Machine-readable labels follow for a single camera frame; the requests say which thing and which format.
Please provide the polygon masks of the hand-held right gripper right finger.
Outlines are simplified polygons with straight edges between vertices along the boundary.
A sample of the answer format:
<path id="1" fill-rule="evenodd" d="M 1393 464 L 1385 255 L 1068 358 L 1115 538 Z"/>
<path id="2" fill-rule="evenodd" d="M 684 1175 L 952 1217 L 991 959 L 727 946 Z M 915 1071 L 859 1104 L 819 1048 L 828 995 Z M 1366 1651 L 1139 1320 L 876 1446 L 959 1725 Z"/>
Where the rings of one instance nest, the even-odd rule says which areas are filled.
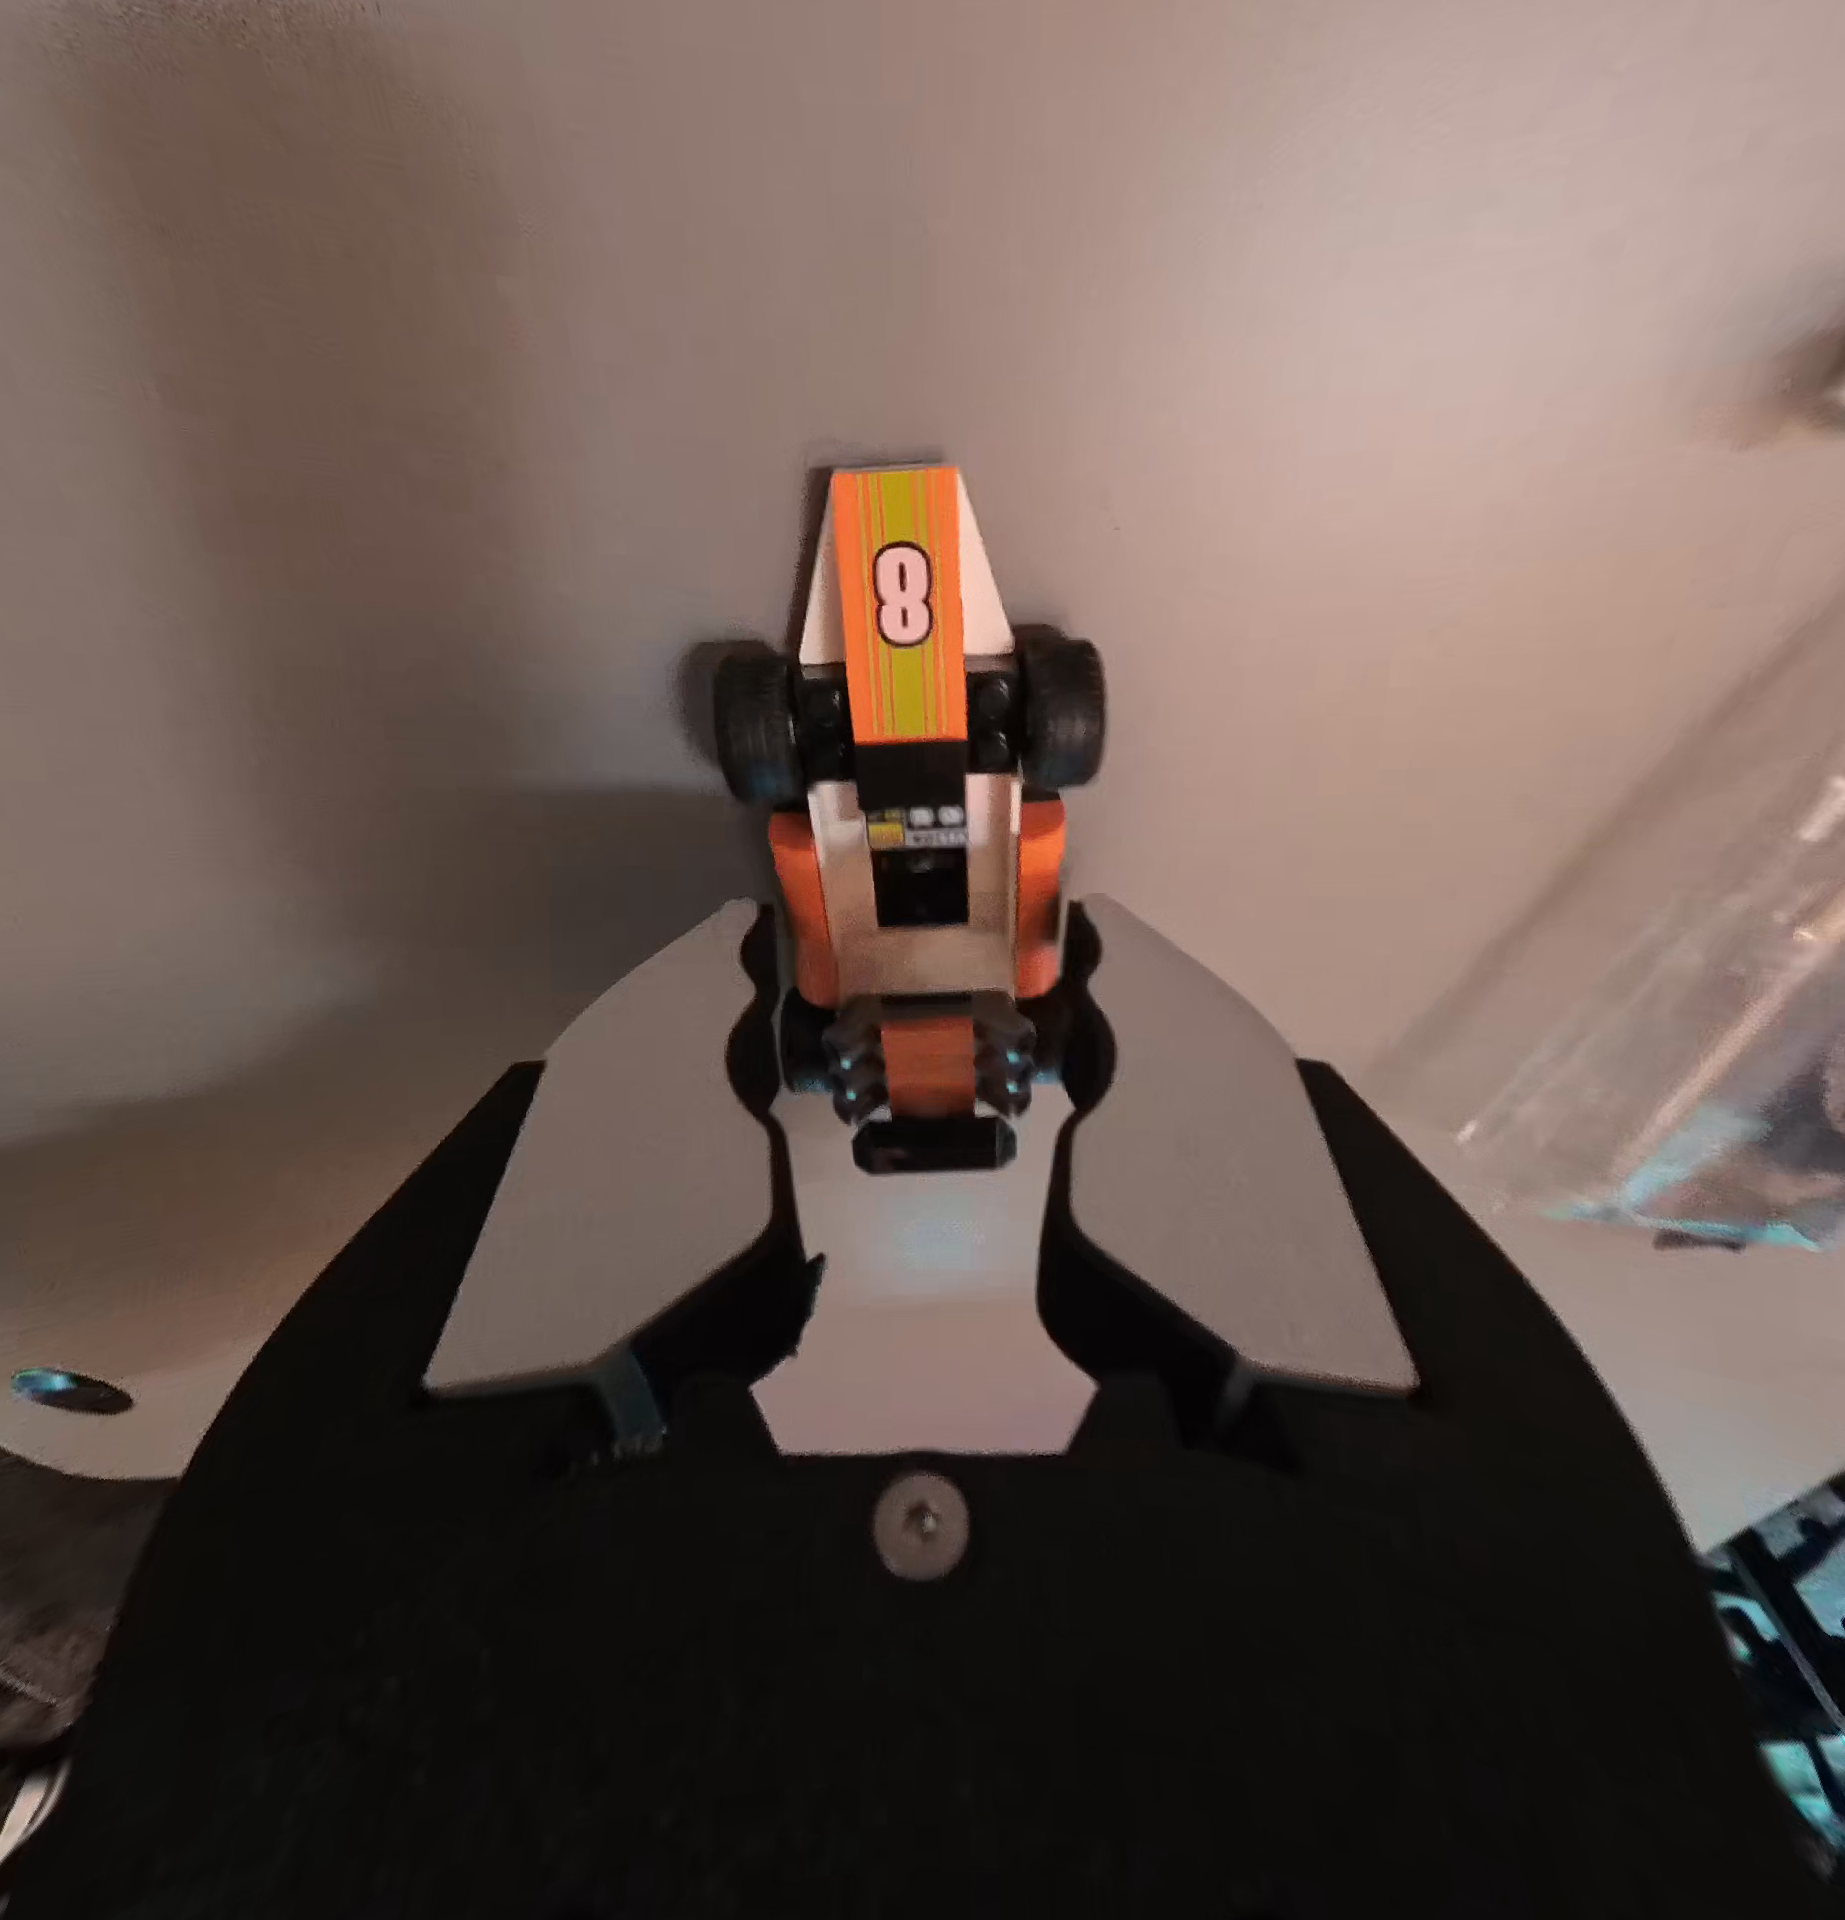
<path id="1" fill-rule="evenodd" d="M 1290 1044 L 1127 906 L 1068 921 L 1064 1123 L 1038 1312 L 1092 1382 L 1158 1388 L 1188 1444 L 1267 1388 L 1402 1403 L 1418 1370 Z"/>

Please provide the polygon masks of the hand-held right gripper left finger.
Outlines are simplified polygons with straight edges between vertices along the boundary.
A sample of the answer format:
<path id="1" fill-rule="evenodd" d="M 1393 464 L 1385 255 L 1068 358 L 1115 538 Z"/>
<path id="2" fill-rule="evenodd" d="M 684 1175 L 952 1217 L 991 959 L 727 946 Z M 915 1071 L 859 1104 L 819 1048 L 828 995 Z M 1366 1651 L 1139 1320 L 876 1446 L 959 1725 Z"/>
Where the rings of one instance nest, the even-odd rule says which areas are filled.
<path id="1" fill-rule="evenodd" d="M 734 901 L 557 1038 L 424 1373 L 436 1398 L 589 1388 L 619 1451 L 697 1378 L 795 1357 L 807 1249 L 776 1106 L 774 912 Z"/>

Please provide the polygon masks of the orange lego race car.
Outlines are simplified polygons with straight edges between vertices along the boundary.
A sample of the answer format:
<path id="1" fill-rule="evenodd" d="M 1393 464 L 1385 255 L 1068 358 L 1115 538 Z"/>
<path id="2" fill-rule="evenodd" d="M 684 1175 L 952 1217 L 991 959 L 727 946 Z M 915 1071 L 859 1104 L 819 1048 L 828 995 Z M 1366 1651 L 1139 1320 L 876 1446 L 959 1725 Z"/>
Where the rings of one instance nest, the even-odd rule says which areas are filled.
<path id="1" fill-rule="evenodd" d="M 867 1173 L 1004 1171 L 1065 1051 L 1065 796 L 1101 769 L 1101 654 L 1009 621 L 949 465 L 836 467 L 801 606 L 712 687 L 787 918 L 785 1083 Z"/>

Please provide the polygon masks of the clear plastic bag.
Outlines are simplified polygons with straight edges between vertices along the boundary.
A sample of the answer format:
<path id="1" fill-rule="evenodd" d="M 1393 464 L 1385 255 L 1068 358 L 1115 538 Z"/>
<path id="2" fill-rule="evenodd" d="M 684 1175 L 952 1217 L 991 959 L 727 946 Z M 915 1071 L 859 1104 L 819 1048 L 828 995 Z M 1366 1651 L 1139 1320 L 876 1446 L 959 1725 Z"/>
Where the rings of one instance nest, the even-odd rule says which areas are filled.
<path id="1" fill-rule="evenodd" d="M 1490 1206 L 1845 1238 L 1845 587 L 1692 727 L 1372 1087 Z"/>

